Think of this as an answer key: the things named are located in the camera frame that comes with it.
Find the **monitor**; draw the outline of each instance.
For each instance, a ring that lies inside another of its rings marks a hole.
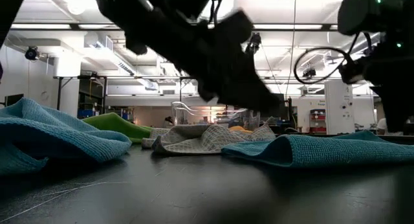
[[[13,105],[15,103],[17,103],[19,100],[21,100],[24,97],[24,94],[19,94],[19,95],[9,95],[5,97],[5,106],[10,106]]]

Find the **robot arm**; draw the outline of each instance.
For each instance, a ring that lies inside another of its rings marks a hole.
[[[256,74],[252,55],[241,48],[253,29],[243,11],[218,23],[215,18],[218,9],[212,8],[210,20],[214,20],[214,28],[208,27],[209,21],[189,23],[189,19],[200,15],[208,1],[97,0],[97,3],[100,12],[124,30],[128,49],[134,51],[139,45],[152,48],[195,78],[204,100],[218,96],[219,103],[258,111],[278,107],[279,100]]]
[[[381,98],[390,132],[403,131],[414,115],[408,98],[414,78],[414,0],[343,0],[338,30],[345,35],[382,32],[381,42],[356,61],[339,66],[343,82],[370,81]]]

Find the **table surface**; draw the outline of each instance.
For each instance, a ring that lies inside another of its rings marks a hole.
[[[0,178],[0,223],[414,223],[414,166],[287,170],[133,148]]]

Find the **green cloth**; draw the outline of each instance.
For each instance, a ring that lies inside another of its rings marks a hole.
[[[111,130],[123,133],[133,144],[140,144],[143,138],[148,138],[152,128],[132,124],[116,113],[108,113],[83,119],[84,122],[99,130]]]

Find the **blue towel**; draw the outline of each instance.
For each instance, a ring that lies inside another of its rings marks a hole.
[[[370,131],[338,137],[282,135],[273,141],[229,144],[222,152],[291,168],[414,161],[414,147],[382,140]]]
[[[48,158],[104,162],[124,154],[131,141],[23,98],[0,109],[0,175],[36,172]]]

